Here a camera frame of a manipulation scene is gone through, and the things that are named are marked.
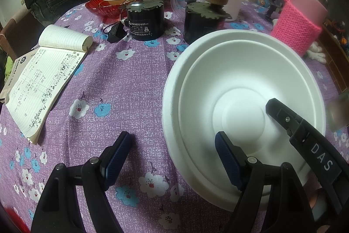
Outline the white foam bowl front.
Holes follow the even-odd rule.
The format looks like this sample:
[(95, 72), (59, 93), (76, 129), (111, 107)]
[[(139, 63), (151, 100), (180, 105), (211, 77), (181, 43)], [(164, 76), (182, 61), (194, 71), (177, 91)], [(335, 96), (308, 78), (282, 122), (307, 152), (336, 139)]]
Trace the white foam bowl front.
[(289, 162), (305, 179), (309, 167), (266, 113), (272, 98), (323, 126), (316, 82), (285, 45), (233, 40), (196, 53), (180, 88), (179, 128), (184, 152), (205, 181), (223, 189), (231, 186), (215, 149), (220, 131), (246, 155), (275, 166)]

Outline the white foam bowl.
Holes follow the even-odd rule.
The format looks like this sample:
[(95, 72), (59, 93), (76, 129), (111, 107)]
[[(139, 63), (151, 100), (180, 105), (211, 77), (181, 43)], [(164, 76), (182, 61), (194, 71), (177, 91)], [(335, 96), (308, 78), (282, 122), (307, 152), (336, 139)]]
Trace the white foam bowl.
[(325, 132), (325, 106), (313, 74), (299, 55), (270, 35), (215, 31), (175, 61), (163, 92), (163, 133), (175, 167), (209, 203), (232, 211), (240, 197), (215, 149), (220, 131), (246, 155), (274, 166), (291, 163), (300, 181), (307, 181), (309, 165), (266, 113), (272, 98)]
[(272, 98), (323, 126), (316, 82), (285, 45), (233, 40), (196, 53), (180, 88), (179, 128), (184, 152), (205, 181), (223, 189), (231, 186), (215, 149), (220, 131), (246, 155), (275, 166), (289, 162), (305, 179), (309, 167), (266, 113)]

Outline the white knit gloves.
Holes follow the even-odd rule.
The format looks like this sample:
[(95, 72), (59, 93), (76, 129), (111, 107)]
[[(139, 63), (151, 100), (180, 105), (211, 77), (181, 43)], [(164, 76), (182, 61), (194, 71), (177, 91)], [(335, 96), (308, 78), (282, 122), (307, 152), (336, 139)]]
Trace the white knit gloves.
[(315, 60), (321, 64), (327, 63), (326, 55), (322, 52), (322, 47), (320, 47), (316, 41), (314, 41), (309, 49), (307, 49), (305, 55), (307, 58)]

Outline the pink knit-sleeved bottle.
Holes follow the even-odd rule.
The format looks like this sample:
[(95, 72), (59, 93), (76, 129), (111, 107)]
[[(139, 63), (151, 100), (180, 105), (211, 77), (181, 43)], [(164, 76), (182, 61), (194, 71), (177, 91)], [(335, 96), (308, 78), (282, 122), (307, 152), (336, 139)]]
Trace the pink knit-sleeved bottle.
[(283, 1), (284, 6), (271, 36), (302, 57), (322, 31), (322, 23), (328, 13), (328, 0)]

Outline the black motor with spool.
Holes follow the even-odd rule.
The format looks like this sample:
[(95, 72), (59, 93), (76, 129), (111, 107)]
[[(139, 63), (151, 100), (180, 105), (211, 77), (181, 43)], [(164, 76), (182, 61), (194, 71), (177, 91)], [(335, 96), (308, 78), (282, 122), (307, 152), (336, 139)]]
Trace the black motor with spool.
[(226, 19), (232, 19), (223, 6), (228, 0), (185, 0), (184, 40), (188, 45), (198, 38), (222, 29)]

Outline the purple floral tablecloth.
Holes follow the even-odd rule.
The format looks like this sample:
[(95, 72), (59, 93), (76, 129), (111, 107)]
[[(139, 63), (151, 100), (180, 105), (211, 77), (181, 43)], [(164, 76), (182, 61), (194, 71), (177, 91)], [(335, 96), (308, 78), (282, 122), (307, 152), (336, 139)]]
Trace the purple floral tablecloth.
[(218, 232), (228, 211), (197, 195), (174, 167), (161, 126), (167, 75), (186, 49), (183, 21), (165, 7), (167, 30), (157, 40), (111, 44), (109, 21), (84, 5), (57, 21), (93, 37), (93, 46), (51, 109), (37, 144), (1, 110), (1, 205), (28, 232), (44, 186), (58, 163), (76, 166), (98, 156), (120, 132), (135, 143), (106, 192), (125, 232)]

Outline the white paper booklet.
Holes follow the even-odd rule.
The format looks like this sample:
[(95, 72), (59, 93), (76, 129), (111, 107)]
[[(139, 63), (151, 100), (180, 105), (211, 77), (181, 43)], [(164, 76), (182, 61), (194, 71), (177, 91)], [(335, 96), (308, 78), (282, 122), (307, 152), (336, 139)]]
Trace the white paper booklet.
[(21, 57), (15, 60), (11, 70), (11, 74), (9, 75), (9, 78), (5, 82), (4, 87), (1, 91), (1, 103), (6, 104), (8, 102), (9, 93), (11, 92), (11, 89), (14, 87), (15, 83), (19, 79), (19, 76), (25, 69), (26, 65), (34, 57), (37, 51), (38, 48), (33, 49), (27, 54), (22, 55)]

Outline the green blanket pile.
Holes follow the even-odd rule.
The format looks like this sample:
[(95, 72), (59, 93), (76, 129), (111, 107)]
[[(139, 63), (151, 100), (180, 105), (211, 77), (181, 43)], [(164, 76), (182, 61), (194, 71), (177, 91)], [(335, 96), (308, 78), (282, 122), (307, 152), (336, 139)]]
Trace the green blanket pile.
[(6, 81), (8, 80), (8, 78), (11, 74), (13, 65), (14, 65), (14, 61), (8, 55), (5, 58), (1, 59), (1, 87), (0, 87), (0, 90), (2, 90)]

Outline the open lined notebook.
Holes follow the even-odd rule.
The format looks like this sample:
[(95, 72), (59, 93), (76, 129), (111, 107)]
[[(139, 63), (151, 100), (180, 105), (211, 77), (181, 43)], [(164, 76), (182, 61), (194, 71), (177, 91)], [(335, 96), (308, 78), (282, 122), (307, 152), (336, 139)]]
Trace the open lined notebook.
[(38, 142), (48, 113), (66, 83), (86, 57), (93, 38), (56, 25), (38, 39), (38, 51), (28, 62), (5, 104), (23, 136)]

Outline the black motor left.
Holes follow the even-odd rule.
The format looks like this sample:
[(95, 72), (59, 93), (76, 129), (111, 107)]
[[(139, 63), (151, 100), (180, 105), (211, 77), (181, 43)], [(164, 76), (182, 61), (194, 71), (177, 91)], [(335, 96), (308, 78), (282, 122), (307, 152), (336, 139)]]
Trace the black motor left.
[(164, 33), (164, 2), (162, 0), (133, 0), (126, 4), (128, 27), (132, 38), (151, 41)]

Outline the black power adapter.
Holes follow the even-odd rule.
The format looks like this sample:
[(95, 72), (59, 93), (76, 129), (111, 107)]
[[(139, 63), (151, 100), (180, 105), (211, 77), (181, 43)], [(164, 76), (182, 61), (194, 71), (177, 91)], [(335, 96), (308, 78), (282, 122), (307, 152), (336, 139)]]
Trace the black power adapter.
[(104, 28), (103, 32), (106, 32), (106, 40), (109, 43), (117, 43), (127, 35), (127, 32), (124, 29), (124, 24), (120, 21), (108, 25)]

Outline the red glass bowl back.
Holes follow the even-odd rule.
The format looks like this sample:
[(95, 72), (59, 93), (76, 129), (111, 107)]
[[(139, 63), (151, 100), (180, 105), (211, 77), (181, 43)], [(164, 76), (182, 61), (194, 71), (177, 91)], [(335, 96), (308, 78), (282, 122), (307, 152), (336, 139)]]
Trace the red glass bowl back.
[(87, 10), (98, 17), (117, 18), (121, 13), (121, 5), (126, 5), (133, 0), (118, 0), (118, 1), (104, 1), (104, 0), (89, 0), (85, 4)]

